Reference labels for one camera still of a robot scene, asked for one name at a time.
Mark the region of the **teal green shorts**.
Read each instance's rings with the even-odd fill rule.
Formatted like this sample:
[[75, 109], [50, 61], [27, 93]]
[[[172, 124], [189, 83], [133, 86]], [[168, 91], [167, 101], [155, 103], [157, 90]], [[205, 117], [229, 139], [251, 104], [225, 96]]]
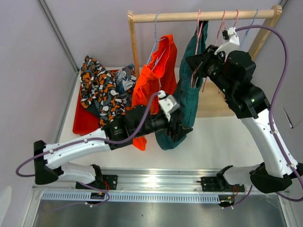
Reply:
[[[198, 53], [201, 54], [206, 50], [206, 39], [208, 30], [208, 21], [200, 21], [203, 23], [202, 33], [200, 36], [200, 42], [198, 47]], [[196, 119], [196, 113], [198, 108], [199, 92], [202, 87], [203, 79], [197, 79], [194, 81], [194, 86], [191, 87], [191, 76], [192, 70], [189, 68], [188, 64], [185, 62], [185, 58], [195, 55], [196, 49], [196, 31], [189, 41], [186, 50], [184, 52], [183, 58], [181, 60], [179, 68], [179, 81], [177, 88], [173, 94], [176, 100], [180, 104], [180, 110], [182, 112], [182, 124], [184, 126], [193, 127]]]

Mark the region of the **pink hanger of patterned shorts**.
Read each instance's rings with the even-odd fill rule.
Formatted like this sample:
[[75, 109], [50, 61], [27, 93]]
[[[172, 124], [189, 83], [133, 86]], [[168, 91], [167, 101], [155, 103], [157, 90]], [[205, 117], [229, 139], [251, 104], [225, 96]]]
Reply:
[[[224, 12], [223, 12], [223, 17], [222, 17], [222, 20], [221, 20], [221, 23], [220, 23], [220, 26], [219, 26], [219, 29], [218, 29], [218, 32], [217, 32], [217, 36], [216, 36], [215, 46], [217, 46], [217, 44], [218, 44], [220, 33], [221, 33], [222, 28], [224, 27], [224, 24], [225, 24], [225, 14], [226, 14], [226, 10], [224, 10]], [[206, 82], [207, 82], [207, 78], [204, 81], [204, 84], [203, 84], [203, 87], [202, 87], [202, 93], [205, 90]]]

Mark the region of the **blue orange patterned shorts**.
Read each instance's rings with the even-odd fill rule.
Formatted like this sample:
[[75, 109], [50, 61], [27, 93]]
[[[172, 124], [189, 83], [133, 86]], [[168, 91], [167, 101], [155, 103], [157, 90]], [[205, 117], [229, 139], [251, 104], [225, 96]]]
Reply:
[[133, 64], [115, 72], [116, 88], [120, 94], [132, 93], [136, 84], [136, 74]]

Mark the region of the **orange black patterned shorts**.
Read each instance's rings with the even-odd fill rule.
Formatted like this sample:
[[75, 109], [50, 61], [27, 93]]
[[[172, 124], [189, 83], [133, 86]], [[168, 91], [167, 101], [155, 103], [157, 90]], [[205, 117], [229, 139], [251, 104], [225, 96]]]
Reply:
[[[88, 55], [85, 57], [80, 69], [80, 83], [80, 98], [89, 98], [97, 94], [119, 93], [116, 88], [114, 74], [108, 71], [100, 62]], [[99, 126], [102, 128], [111, 122], [103, 124], [103, 121], [99, 120]]]

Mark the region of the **dark navy shorts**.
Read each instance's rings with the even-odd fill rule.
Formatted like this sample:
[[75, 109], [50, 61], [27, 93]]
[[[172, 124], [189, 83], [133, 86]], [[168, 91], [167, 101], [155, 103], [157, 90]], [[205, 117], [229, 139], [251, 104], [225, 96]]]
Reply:
[[131, 94], [97, 94], [89, 98], [81, 98], [81, 105], [103, 124], [113, 121], [115, 117], [124, 115], [127, 110], [131, 109], [132, 95]]

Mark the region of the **pink hanger of navy shorts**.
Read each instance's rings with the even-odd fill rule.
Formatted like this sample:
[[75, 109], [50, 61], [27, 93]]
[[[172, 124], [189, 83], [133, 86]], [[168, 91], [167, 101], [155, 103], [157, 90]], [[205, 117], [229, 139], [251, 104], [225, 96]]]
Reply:
[[237, 12], [237, 14], [236, 14], [236, 19], [235, 19], [235, 22], [234, 22], [234, 24], [233, 24], [233, 26], [232, 27], [236, 27], [236, 24], [237, 24], [237, 22], [238, 22], [238, 19], [239, 19], [239, 10], [238, 9], [236, 9], [236, 12]]

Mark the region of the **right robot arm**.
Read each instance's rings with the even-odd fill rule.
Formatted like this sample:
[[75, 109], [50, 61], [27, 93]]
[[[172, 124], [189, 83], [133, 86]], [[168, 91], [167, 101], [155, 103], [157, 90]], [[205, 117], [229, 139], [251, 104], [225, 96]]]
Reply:
[[199, 77], [209, 77], [224, 94], [228, 107], [246, 126], [263, 158], [255, 166], [227, 166], [217, 173], [216, 185], [226, 191], [235, 184], [250, 184], [262, 193], [281, 192], [296, 178], [283, 156], [270, 128], [270, 103], [263, 90], [252, 84], [256, 64], [244, 51], [234, 50], [228, 55], [216, 53], [210, 45], [200, 55], [186, 57], [190, 69]]

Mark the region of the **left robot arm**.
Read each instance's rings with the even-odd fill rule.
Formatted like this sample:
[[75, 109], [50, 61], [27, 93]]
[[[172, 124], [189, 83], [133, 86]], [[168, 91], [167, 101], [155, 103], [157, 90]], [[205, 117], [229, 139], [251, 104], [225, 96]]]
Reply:
[[60, 144], [34, 142], [35, 183], [45, 185], [58, 180], [83, 183], [98, 189], [104, 179], [96, 164], [81, 166], [72, 161], [86, 155], [112, 151], [133, 144], [133, 140], [145, 135], [163, 132], [173, 141], [180, 141], [193, 129], [181, 121], [178, 107], [166, 105], [157, 114], [149, 108], [137, 105], [103, 128]]

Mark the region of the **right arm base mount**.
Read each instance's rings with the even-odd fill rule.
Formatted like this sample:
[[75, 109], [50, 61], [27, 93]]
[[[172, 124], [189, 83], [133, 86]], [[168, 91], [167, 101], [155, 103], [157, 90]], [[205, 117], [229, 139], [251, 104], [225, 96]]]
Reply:
[[231, 185], [215, 176], [203, 176], [197, 183], [201, 184], [204, 192], [245, 192], [244, 185]]

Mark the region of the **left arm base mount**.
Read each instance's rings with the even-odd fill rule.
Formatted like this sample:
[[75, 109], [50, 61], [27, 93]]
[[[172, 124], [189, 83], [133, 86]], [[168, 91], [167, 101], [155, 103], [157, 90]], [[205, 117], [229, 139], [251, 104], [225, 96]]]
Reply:
[[76, 182], [76, 189], [101, 189], [101, 190], [116, 190], [118, 176], [117, 175], [102, 175], [95, 179], [95, 176], [86, 176], [80, 178]]

